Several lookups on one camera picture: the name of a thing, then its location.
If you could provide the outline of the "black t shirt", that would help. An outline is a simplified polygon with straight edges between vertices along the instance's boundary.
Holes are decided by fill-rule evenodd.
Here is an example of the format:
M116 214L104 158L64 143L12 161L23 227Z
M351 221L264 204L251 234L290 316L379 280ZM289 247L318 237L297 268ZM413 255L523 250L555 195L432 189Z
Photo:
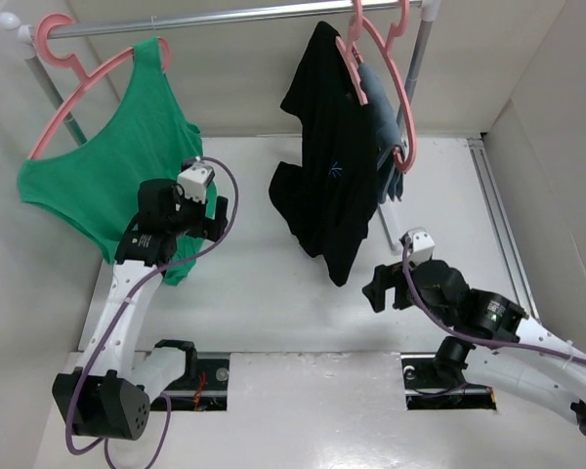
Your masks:
M347 283L376 206L376 137L336 47L337 30L316 24L280 107L302 125L302 162L280 162L269 197L331 281Z

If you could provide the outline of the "pink plastic hanger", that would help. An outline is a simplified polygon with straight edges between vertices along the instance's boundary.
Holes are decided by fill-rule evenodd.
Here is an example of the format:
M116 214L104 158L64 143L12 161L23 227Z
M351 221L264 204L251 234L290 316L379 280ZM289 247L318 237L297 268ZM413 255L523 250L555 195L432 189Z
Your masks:
M361 88L360 77L357 72L357 64L354 56L354 45L358 40L362 30L362 2L360 0L353 0L353 15L350 18L346 40L341 36L335 38L335 46L340 53L348 74L351 78L356 97L362 106L368 104L367 97Z

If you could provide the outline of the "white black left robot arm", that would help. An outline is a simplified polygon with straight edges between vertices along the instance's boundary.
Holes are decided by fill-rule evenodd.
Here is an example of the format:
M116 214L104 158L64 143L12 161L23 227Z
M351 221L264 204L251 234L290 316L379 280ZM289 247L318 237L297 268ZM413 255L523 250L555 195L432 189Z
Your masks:
M151 300L172 269L204 256L180 255L183 240L218 246L235 210L217 193L210 172L141 183L137 212L120 238L105 306L80 361L56 376L52 395L65 424L65 438L137 440L150 407L170 384L187 387L197 378L192 342L164 339L134 363L136 343Z

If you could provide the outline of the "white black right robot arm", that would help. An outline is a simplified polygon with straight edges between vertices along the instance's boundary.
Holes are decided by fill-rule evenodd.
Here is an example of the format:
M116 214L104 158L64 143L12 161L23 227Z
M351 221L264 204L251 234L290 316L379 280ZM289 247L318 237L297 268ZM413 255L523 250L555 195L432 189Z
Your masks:
M446 332L432 373L445 385L478 384L555 412L586 437L586 354L506 297L469 286L442 260L375 268L362 293L374 312L418 307Z

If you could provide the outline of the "pink hanger with jeans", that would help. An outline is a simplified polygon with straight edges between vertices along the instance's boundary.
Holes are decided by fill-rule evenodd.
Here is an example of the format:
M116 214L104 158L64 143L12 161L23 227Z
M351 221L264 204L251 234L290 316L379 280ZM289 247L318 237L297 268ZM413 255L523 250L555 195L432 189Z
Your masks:
M412 115L410 99L407 97L404 81L398 71L396 62L393 59L392 49L394 41L401 37L409 22L410 4L408 1L398 1L398 6L401 8L399 22L392 22L389 26L387 36L382 38L377 27L370 21L362 12L363 6L361 1L355 1L356 5L356 21L358 28L364 28L373 39L375 45L379 49L380 55L391 75L396 92L399 99L399 110L401 117L397 118L397 122L403 122L405 125L407 136L407 156L397 154L394 157L395 167L401 173L407 173L416 161L417 156L417 136L415 131L415 122Z

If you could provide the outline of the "green tank top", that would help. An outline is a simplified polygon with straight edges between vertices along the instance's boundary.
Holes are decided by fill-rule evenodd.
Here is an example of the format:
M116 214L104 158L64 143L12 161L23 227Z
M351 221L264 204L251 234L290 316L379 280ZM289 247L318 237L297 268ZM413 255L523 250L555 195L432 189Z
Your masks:
M78 230L107 263L138 212L140 185L176 183L183 162L203 156L200 130L185 118L163 69L161 45L155 37L134 45L128 87L98 134L63 155L26 160L18 176L22 202ZM213 181L207 216L215 213L217 195Z

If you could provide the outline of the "blue denim shorts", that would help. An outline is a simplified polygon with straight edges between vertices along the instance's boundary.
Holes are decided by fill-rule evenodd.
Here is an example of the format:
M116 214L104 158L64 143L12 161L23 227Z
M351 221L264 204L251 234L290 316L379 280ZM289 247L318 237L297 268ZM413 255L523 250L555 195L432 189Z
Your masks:
M396 169L394 151L403 150L397 117L385 88L374 69L367 63L357 68L360 86L365 93L375 132L378 171L377 197L379 203L401 200L403 174Z

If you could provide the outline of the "metal clothes rack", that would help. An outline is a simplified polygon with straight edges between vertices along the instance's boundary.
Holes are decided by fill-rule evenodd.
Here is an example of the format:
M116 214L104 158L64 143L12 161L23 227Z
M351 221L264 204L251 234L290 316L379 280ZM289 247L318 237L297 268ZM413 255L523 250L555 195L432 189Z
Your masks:
M411 105L432 26L439 14L440 2L408 2L410 10L411 8L418 8L421 11L420 24L409 69L407 75L402 77ZM399 22L401 8L398 6L398 1L376 1L369 4L362 2L362 6L362 12L377 27L382 38L387 36L392 22ZM0 13L0 29L10 31L15 35L26 65L56 109L55 114L48 121L37 143L31 150L30 157L36 158L42 154L60 125L66 126L77 145L85 143L86 137L71 113L73 108L89 89L105 78L112 70L130 59L132 54L130 50L124 50L103 62L93 71L87 71L75 54L69 53L61 57L53 54L48 45L52 39L160 31L211 24L293 19L339 13L348 13L352 16L352 1L320 1L190 16L152 16L147 20L116 22L78 23L66 14L53 13L44 17L37 25L24 24L15 14L2 12ZM354 56L358 67L362 62L362 58L356 49L356 42ZM397 154L407 156L407 153L406 136L403 150L395 150L394 157Z

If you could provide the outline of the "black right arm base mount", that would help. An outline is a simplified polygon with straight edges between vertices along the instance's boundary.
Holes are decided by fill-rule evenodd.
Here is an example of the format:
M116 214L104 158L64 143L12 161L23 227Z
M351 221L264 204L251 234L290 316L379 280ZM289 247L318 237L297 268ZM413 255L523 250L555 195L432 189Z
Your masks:
M435 353L400 356L407 410L496 411L490 387L471 384L463 371L474 345L447 336Z

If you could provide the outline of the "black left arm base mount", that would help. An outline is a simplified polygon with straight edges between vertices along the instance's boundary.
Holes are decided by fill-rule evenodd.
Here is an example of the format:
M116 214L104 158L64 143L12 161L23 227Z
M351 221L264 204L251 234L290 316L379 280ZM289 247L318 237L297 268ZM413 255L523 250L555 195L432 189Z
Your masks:
M168 385L173 411L226 411L230 383L230 354L198 353L196 370Z

